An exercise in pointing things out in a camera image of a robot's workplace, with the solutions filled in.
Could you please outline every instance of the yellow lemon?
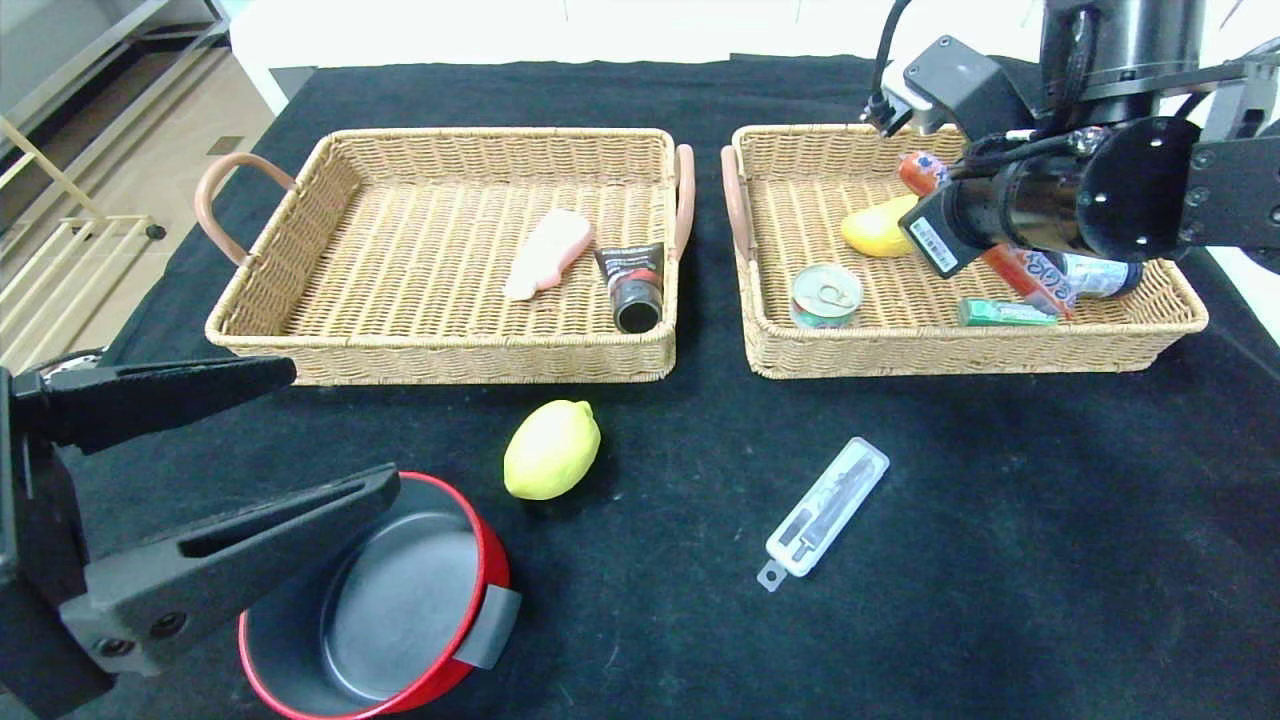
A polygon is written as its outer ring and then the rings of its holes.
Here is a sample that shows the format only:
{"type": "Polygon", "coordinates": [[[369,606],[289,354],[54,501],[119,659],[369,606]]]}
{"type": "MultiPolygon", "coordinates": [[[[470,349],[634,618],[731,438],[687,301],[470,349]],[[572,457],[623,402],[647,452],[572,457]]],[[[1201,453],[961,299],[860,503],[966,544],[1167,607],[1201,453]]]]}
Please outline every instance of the yellow lemon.
{"type": "Polygon", "coordinates": [[[553,400],[534,410],[511,436],[503,484],[524,500],[550,500],[586,474],[600,448],[600,428],[586,402],[553,400]]]}
{"type": "Polygon", "coordinates": [[[902,195],[846,215],[840,234],[854,250],[873,258],[909,255],[915,245],[897,227],[897,220],[915,206],[914,195],[902,195]]]}

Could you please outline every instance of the red cooking pot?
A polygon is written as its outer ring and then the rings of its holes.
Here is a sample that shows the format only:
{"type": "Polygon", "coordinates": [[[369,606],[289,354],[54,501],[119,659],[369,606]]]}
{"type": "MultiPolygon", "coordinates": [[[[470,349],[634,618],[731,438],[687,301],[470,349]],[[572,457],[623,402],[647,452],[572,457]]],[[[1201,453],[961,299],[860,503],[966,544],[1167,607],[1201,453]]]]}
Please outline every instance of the red cooking pot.
{"type": "Polygon", "coordinates": [[[241,614],[248,682],[297,720],[425,705],[497,662],[515,625],[498,536],[458,491],[401,473],[376,525],[241,614]]]}

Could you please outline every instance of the black tablecloth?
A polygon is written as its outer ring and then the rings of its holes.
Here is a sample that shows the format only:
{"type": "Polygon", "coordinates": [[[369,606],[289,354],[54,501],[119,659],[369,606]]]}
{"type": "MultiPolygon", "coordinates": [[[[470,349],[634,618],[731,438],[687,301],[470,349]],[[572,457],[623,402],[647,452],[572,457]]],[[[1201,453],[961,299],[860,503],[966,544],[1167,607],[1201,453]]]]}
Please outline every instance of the black tablecloth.
{"type": "MultiPolygon", "coordinates": [[[[744,124],[849,122],[867,76],[860,60],[760,58],[320,70],[257,146],[291,172],[352,127],[660,127],[691,143],[676,370],[634,386],[291,388],[73,456],[93,553],[396,461],[472,500],[525,593],[499,665],[415,717],[1280,715],[1280,354],[1204,254],[1181,265],[1208,329],[1143,373],[749,372],[719,147],[744,124]],[[506,443],[558,397],[591,402],[599,457],[567,496],[516,501],[506,443]],[[890,473],[808,578],[767,593],[765,537],[855,434],[890,473]]],[[[216,211],[248,242],[278,201],[242,172],[216,211]]],[[[224,355],[202,324],[230,274],[192,232],[110,360],[224,355]]],[[[228,625],[77,716],[273,714],[228,625]]]]}

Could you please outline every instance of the wicker basket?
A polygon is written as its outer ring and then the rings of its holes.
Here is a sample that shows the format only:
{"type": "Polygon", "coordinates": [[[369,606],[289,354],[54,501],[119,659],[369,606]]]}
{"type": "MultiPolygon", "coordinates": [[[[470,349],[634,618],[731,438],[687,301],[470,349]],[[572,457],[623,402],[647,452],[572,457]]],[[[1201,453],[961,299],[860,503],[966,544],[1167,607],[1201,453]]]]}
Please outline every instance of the wicker basket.
{"type": "Polygon", "coordinates": [[[676,363],[692,178],[692,151],[677,161],[657,129],[342,131],[296,183],[229,155],[196,191],[201,225],[239,265],[205,333],[239,355],[292,357],[300,384],[657,380],[676,363]],[[239,164],[287,190],[248,254],[210,206],[239,164]],[[516,249],[552,208],[586,215],[602,247],[664,243],[655,328],[613,327],[590,252],[532,301],[503,297],[516,249]]]}
{"type": "Polygon", "coordinates": [[[751,369],[774,379],[846,375],[1076,373],[1143,369],[1161,350],[1199,332],[1208,313],[1165,260],[1146,265],[1137,290],[1084,299],[1075,318],[1048,327],[960,327],[963,297],[1018,300],[984,263],[950,279],[918,254],[868,258],[840,237],[840,220],[908,192],[899,156],[928,150],[954,160],[964,136],[904,131],[883,140],[869,126],[755,126],[722,152],[733,225],[742,333],[751,369]],[[799,328],[791,281],[814,263],[837,263],[865,288],[854,327],[799,328]]]}

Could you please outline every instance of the pink basket handle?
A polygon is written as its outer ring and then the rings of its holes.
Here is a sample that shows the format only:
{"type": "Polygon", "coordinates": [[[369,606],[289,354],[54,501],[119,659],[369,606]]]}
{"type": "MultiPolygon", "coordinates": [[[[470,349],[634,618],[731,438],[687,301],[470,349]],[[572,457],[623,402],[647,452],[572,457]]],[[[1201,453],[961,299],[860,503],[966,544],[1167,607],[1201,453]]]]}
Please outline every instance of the pink basket handle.
{"type": "Polygon", "coordinates": [[[209,240],[214,241],[214,245],[223,251],[223,255],[227,255],[227,259],[236,265],[243,265],[248,255],[243,247],[227,234],[223,225],[214,219],[214,193],[218,191],[218,186],[221,184],[223,178],[239,165],[253,165],[262,170],[279,183],[285,192],[293,190],[296,186],[288,173],[276,168],[265,158],[260,158],[252,152],[230,152],[214,160],[214,164],[209,165],[209,169],[205,170],[205,174],[200,176],[200,182],[196,183],[196,222],[200,223],[209,240]]]}
{"type": "Polygon", "coordinates": [[[733,249],[742,261],[751,259],[751,224],[742,204],[742,182],[737,177],[737,152],[728,145],[721,149],[721,176],[724,178],[724,205],[728,225],[733,229],[733,249]]]}
{"type": "Polygon", "coordinates": [[[694,149],[689,145],[676,147],[676,165],[680,173],[680,187],[676,188],[676,259],[685,254],[689,234],[694,229],[694,149]]]}

